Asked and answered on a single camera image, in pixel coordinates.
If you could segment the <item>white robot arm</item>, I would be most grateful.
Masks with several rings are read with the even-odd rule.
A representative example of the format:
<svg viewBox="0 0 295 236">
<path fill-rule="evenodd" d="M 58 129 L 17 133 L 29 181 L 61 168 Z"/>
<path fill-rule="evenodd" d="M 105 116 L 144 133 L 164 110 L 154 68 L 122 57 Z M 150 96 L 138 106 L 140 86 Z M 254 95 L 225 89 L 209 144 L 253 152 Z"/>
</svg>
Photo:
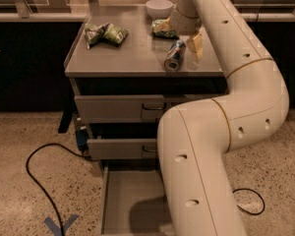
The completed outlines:
<svg viewBox="0 0 295 236">
<path fill-rule="evenodd" d="M 157 131 L 164 189 L 176 236 L 247 236 L 222 161 L 268 138 L 289 95 L 276 63 L 230 0 L 179 0 L 170 23 L 182 34 L 199 18 L 229 93 L 167 110 Z"/>
</svg>

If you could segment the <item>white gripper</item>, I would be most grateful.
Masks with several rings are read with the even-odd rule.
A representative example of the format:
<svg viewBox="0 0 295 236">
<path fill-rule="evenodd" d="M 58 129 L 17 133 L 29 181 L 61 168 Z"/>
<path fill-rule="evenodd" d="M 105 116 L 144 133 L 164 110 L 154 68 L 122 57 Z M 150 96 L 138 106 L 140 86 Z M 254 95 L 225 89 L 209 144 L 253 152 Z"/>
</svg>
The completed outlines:
<svg viewBox="0 0 295 236">
<path fill-rule="evenodd" d="M 158 19 L 152 22 L 153 32 L 168 32 L 172 28 L 181 35 L 189 35 L 186 45 L 193 57 L 199 61 L 203 57 L 203 38 L 198 30 L 202 21 L 195 8 L 183 10 L 175 7 L 168 19 Z"/>
</svg>

